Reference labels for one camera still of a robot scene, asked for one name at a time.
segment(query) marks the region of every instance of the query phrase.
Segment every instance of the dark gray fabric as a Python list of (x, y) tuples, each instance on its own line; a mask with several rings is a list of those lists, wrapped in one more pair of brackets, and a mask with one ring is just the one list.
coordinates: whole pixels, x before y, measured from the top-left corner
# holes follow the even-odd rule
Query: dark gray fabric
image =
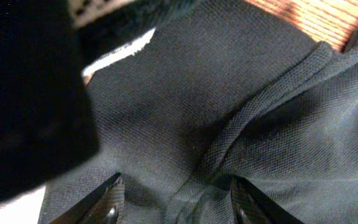
[(101, 153), (48, 186), (40, 223), (116, 172), (128, 223), (233, 223), (221, 174), (303, 222), (358, 222), (358, 38), (340, 54), (242, 1), (207, 1), (88, 89)]

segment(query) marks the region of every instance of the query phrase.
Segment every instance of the wooden table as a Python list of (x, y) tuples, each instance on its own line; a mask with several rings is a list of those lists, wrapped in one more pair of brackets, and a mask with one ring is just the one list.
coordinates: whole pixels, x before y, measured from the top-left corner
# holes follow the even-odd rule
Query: wooden table
[(245, 0), (342, 50), (358, 27), (358, 0)]

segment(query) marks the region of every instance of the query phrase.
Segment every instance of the white strip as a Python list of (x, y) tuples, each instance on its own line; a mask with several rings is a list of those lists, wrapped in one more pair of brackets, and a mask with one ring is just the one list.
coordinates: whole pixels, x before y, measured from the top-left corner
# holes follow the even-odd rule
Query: white strip
[(0, 203), (0, 223), (37, 223), (44, 194), (43, 185), (8, 202)]
[(82, 76), (93, 75), (93, 73), (99, 69), (107, 67), (114, 62), (124, 59), (130, 55), (134, 55), (136, 52), (143, 49), (153, 37), (155, 28), (145, 33), (142, 37), (132, 41), (131, 43), (125, 44), (110, 53), (103, 55), (100, 59), (88, 65), (83, 71)]

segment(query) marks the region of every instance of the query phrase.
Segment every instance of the garment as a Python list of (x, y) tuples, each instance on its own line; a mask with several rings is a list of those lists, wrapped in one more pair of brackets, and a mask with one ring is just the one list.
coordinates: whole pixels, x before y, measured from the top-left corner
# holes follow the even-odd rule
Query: garment
[(48, 223), (116, 172), (128, 223), (233, 223), (225, 175), (305, 223), (358, 223), (358, 33), (345, 53), (242, 1), (205, 1), (88, 85), (101, 141), (47, 187)]

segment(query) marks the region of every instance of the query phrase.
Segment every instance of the wood grain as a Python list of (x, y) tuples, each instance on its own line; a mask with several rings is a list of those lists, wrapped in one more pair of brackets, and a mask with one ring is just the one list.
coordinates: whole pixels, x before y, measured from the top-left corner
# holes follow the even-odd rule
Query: wood grain
[(358, 28), (358, 0), (245, 0), (342, 51)]

